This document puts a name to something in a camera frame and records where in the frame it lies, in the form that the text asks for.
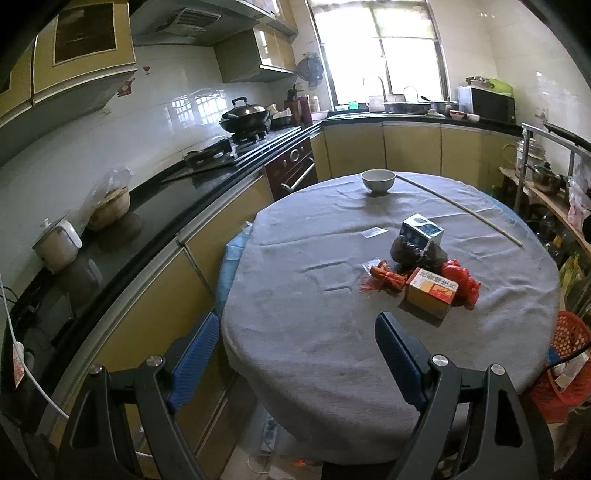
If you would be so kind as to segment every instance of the silver screw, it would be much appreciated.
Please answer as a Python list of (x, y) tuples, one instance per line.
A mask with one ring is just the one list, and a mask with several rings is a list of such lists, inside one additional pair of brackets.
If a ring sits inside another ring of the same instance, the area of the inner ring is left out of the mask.
[(438, 367), (445, 367), (449, 363), (447, 358), (443, 355), (435, 355), (431, 360), (433, 360), (433, 363)]
[(494, 364), (491, 367), (491, 370), (495, 375), (504, 375), (504, 373), (505, 373), (505, 368), (499, 364)]
[(148, 364), (149, 367), (157, 367), (162, 363), (163, 359), (161, 356), (159, 355), (152, 355), (149, 356), (148, 359), (146, 360), (146, 363)]
[(102, 365), (92, 364), (90, 366), (90, 368), (88, 369), (88, 373), (90, 375), (98, 375), (98, 374), (100, 374), (101, 370), (103, 370), (103, 366)]

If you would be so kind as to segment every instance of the window frame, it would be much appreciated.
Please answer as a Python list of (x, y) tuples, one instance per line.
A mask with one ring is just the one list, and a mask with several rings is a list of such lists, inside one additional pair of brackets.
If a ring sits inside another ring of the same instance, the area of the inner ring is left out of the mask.
[[(359, 3), (367, 5), (369, 11), (371, 12), (371, 16), (374, 21), (376, 32), (378, 34), (377, 39), (379, 41), (379, 46), (380, 46), (380, 49), (382, 50), (382, 56), (384, 58), (384, 62), (386, 65), (386, 79), (385, 79), (386, 82), (385, 82), (384, 86), (386, 87), (387, 93), (394, 93), (392, 91), (392, 79), (390, 77), (390, 69), (388, 67), (388, 59), (386, 58), (386, 55), (385, 55), (384, 43), (383, 43), (382, 39), (383, 38), (416, 38), (416, 37), (407, 37), (407, 36), (403, 36), (403, 35), (400, 35), (400, 36), (389, 35), (387, 37), (382, 37), (380, 30), (379, 30), (379, 25), (376, 21), (374, 9), (371, 8), (371, 5), (377, 6), (381, 2), (360, 0)], [(439, 30), (437, 28), (437, 24), (434, 19), (433, 11), (431, 10), (431, 5), (426, 0), (396, 0), (395, 2), (393, 1), (392, 3), (396, 3), (396, 4), (400, 4), (400, 5), (406, 4), (406, 5), (411, 5), (411, 6), (424, 7), (425, 13), (427, 14), (429, 20), (431, 21), (431, 24), (433, 25), (433, 31), (435, 32), (435, 38), (426, 39), (426, 40), (431, 40), (433, 42), (434, 47), (435, 47), (435, 54), (437, 56), (437, 69), (439, 71), (439, 83), (441, 85), (441, 95), (442, 95), (443, 99), (449, 98), (450, 97), (450, 88), (449, 88), (449, 80), (448, 80), (448, 76), (447, 76), (447, 66), (445, 63), (445, 59), (443, 57), (443, 49), (441, 47), (441, 39), (439, 36)], [(329, 87), (331, 102), (334, 107), (334, 106), (340, 105), (340, 104), (338, 103), (338, 98), (337, 98), (336, 89), (335, 89), (335, 82), (333, 80), (333, 76), (330, 71), (330, 64), (329, 64), (328, 59), (326, 57), (326, 49), (324, 47), (324, 43), (322, 43), (322, 40), (320, 39), (320, 33), (318, 32), (318, 26), (316, 25), (316, 17), (314, 16), (313, 7), (310, 5), (309, 0), (306, 0), (306, 5), (308, 6), (308, 11), (310, 13), (310, 18), (312, 20), (312, 26), (314, 27), (314, 33), (316, 35), (316, 38), (318, 39), (318, 44), (320, 46), (320, 54), (322, 55), (322, 60), (323, 60), (323, 64), (324, 64), (325, 71), (326, 71), (325, 72), (326, 73), (326, 81), (327, 81), (327, 84)]]

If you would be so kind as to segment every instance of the pot handle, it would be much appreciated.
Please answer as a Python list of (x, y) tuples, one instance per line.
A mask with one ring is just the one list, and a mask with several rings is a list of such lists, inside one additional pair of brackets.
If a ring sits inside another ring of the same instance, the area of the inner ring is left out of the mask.
[(507, 158), (507, 157), (505, 156), (505, 150), (506, 150), (506, 148), (507, 148), (507, 147), (513, 147), (513, 148), (515, 149), (515, 155), (517, 155), (517, 152), (518, 152), (518, 150), (517, 150), (517, 147), (515, 146), (515, 144), (512, 144), (512, 143), (507, 143), (507, 145), (505, 145), (505, 146), (503, 147), (503, 150), (502, 150), (502, 152), (503, 152), (503, 158), (504, 158), (504, 159), (505, 159), (507, 162), (509, 162), (509, 163), (512, 163), (513, 165), (515, 165), (515, 163), (516, 163), (516, 160), (515, 160), (515, 158)]
[(238, 97), (232, 100), (232, 105), (236, 106), (236, 102), (239, 102), (240, 100), (244, 100), (244, 103), (246, 103), (246, 97)]
[(80, 237), (78, 236), (76, 230), (74, 230), (74, 227), (72, 227), (72, 224), (70, 222), (68, 222), (67, 220), (62, 220), (60, 223), (57, 224), (57, 226), (61, 227), (62, 230), (65, 231), (65, 233), (67, 234), (67, 236), (70, 237), (70, 240), (72, 240), (72, 243), (77, 249), (82, 248), (82, 240), (80, 240)]

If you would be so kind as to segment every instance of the gray tablecloth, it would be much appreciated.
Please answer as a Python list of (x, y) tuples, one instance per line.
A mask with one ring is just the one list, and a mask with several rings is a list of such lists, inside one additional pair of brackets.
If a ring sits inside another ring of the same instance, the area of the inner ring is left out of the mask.
[[(404, 175), (479, 212), (524, 247), (400, 179), (381, 197), (368, 195), (359, 176), (330, 180), (258, 214), (222, 318), (230, 364), (285, 429), (334, 463), (395, 459), (418, 419), (376, 345), (380, 312), (393, 312), (431, 353), (459, 367), (500, 363), (518, 391), (540, 371), (556, 322), (556, 265), (522, 224), (461, 182)], [(399, 309), (402, 294), (359, 292), (362, 263), (389, 259), (413, 213), (443, 227), (449, 258), (482, 282), (475, 309), (453, 308), (439, 327)], [(374, 226), (389, 231), (361, 234)], [(466, 412), (459, 409), (457, 426)]]

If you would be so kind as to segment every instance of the oven handle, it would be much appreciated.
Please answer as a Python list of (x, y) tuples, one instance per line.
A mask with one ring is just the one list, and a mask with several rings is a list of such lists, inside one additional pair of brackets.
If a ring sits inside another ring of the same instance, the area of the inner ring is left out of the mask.
[(283, 188), (285, 188), (289, 193), (294, 193), (294, 191), (300, 185), (300, 183), (302, 183), (304, 181), (304, 178), (306, 178), (306, 176), (308, 175), (308, 173), (310, 173), (312, 171), (312, 169), (314, 169), (314, 167), (316, 166), (316, 164), (314, 163), (314, 159), (312, 157), (310, 157), (310, 159), (312, 160), (312, 165), (310, 165), (306, 169), (306, 171), (301, 175), (301, 177), (295, 181), (295, 183), (293, 184), (293, 186), (290, 187), (286, 183), (282, 183), (281, 184), (281, 186)]

